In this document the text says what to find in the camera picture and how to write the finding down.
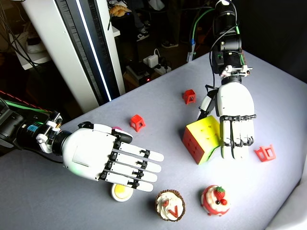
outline red toy stool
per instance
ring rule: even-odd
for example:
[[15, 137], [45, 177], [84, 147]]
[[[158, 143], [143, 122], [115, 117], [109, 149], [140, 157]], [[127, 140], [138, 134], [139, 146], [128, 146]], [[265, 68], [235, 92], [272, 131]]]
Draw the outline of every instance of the red toy stool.
[[261, 146], [259, 150], [254, 151], [262, 162], [271, 161], [276, 158], [273, 145], [270, 145], [269, 147]]
[[130, 126], [139, 132], [139, 130], [146, 126], [143, 118], [139, 115], [134, 115], [130, 120]]
[[193, 90], [187, 90], [184, 92], [182, 96], [183, 100], [186, 104], [195, 103], [196, 102], [196, 93]]

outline rubik's cube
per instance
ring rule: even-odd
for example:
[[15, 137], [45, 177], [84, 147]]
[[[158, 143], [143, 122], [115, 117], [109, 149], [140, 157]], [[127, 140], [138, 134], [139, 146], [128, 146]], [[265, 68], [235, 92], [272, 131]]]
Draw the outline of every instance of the rubik's cube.
[[220, 124], [213, 116], [189, 124], [182, 142], [196, 163], [202, 164], [220, 146]]

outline brown cupcake wrapper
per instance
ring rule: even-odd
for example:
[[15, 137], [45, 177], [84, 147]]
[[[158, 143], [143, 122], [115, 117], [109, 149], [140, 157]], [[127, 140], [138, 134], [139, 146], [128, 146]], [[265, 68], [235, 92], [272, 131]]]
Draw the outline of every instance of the brown cupcake wrapper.
[[[182, 211], [182, 214], [180, 215], [180, 217], [178, 217], [176, 220], [164, 219], [164, 218], [161, 216], [161, 214], [157, 211], [157, 206], [158, 206], [158, 204], [157, 204], [157, 199], [158, 199], [158, 197], [159, 197], [162, 193], [166, 193], [166, 192], [174, 193], [176, 196], [178, 196], [178, 197], [182, 200], [183, 211]], [[176, 221], [180, 220], [180, 219], [183, 217], [184, 213], [186, 212], [186, 204], [184, 203], [184, 200], [183, 200], [182, 196], [180, 195], [180, 193], [179, 193], [177, 190], [174, 190], [174, 189], [167, 189], [167, 190], [163, 190], [163, 191], [159, 192], [159, 194], [157, 195], [157, 197], [156, 197], [154, 203], [155, 203], [155, 210], [156, 210], [158, 216], [159, 216], [162, 220], [176, 222]]]

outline gray table surface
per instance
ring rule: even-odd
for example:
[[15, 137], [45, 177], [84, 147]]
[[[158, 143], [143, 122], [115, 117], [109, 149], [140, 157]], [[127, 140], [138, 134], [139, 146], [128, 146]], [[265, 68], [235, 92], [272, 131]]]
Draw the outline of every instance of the gray table surface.
[[[110, 195], [111, 184], [83, 179], [60, 164], [15, 150], [0, 158], [0, 229], [264, 229], [302, 174], [307, 85], [251, 54], [246, 60], [254, 69], [243, 83], [257, 114], [247, 160], [225, 161], [218, 148], [209, 162], [197, 165], [181, 142], [185, 125], [196, 119], [204, 85], [212, 83], [205, 55], [62, 127], [75, 131], [82, 121], [119, 126], [134, 135], [135, 145], [164, 154], [152, 192], [134, 191], [120, 203]], [[196, 92], [197, 103], [185, 105], [181, 95], [187, 89]], [[135, 114], [146, 123], [139, 133], [129, 127]], [[262, 163], [253, 150], [270, 144], [277, 158]], [[209, 217], [200, 206], [200, 191], [212, 184], [231, 195], [231, 209], [223, 217]], [[179, 222], [163, 221], [155, 212], [155, 197], [165, 189], [178, 190], [185, 200]]]

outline white cream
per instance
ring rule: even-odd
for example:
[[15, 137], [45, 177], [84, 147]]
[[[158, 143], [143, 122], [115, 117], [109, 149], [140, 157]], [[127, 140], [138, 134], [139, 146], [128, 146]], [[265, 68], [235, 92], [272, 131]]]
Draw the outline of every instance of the white cream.
[[[168, 200], [168, 205], [163, 206], [163, 203]], [[160, 213], [162, 218], [177, 220], [183, 212], [182, 200], [172, 192], [162, 193], [157, 199], [157, 211]], [[175, 212], [175, 206], [177, 206], [178, 218], [174, 217], [169, 210]]]
[[215, 202], [217, 201], [214, 195], [214, 189], [217, 186], [212, 186], [206, 193], [206, 200], [209, 206], [217, 212], [226, 212], [230, 208], [230, 202], [227, 197], [227, 193], [225, 193], [224, 199], [227, 201], [227, 205], [222, 205], [221, 203], [217, 205]]

